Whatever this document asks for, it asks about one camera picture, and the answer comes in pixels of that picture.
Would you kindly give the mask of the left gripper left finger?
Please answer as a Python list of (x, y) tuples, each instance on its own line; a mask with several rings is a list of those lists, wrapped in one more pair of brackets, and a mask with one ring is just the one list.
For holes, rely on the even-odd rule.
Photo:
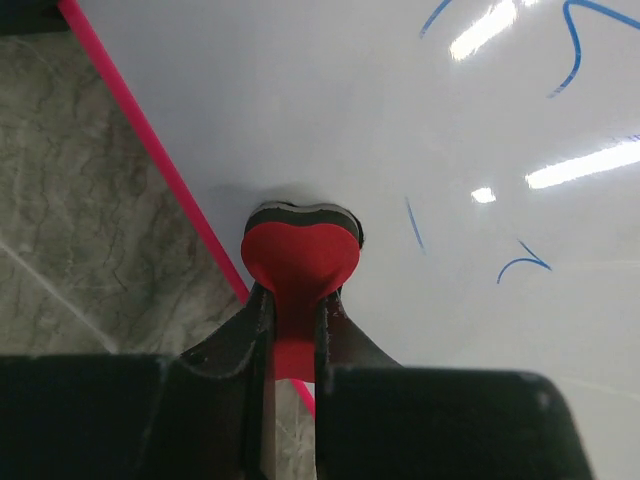
[(246, 304), (181, 355), (1, 360), (5, 479), (248, 479), (263, 474), (274, 308)]

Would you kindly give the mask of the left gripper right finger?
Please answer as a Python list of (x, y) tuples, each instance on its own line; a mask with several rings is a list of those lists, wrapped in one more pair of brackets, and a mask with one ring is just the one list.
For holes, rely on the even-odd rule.
[(403, 367), (347, 315), (316, 310), (321, 479), (589, 479), (570, 409), (522, 371)]

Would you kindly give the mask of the red whiteboard eraser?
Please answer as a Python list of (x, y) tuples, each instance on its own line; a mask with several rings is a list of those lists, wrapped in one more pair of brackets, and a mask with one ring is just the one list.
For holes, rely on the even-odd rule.
[(315, 381), (316, 312), (355, 271), (361, 224), (347, 209), (320, 203), (267, 202), (251, 213), (241, 257), (275, 302), (275, 374)]

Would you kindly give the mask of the pink framed whiteboard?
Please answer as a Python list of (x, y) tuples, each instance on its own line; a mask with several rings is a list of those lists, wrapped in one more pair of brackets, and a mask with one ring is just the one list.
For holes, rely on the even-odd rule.
[(596, 477), (638, 477), (637, 2), (59, 8), (236, 289), (255, 207), (340, 205), (379, 346), (543, 374)]

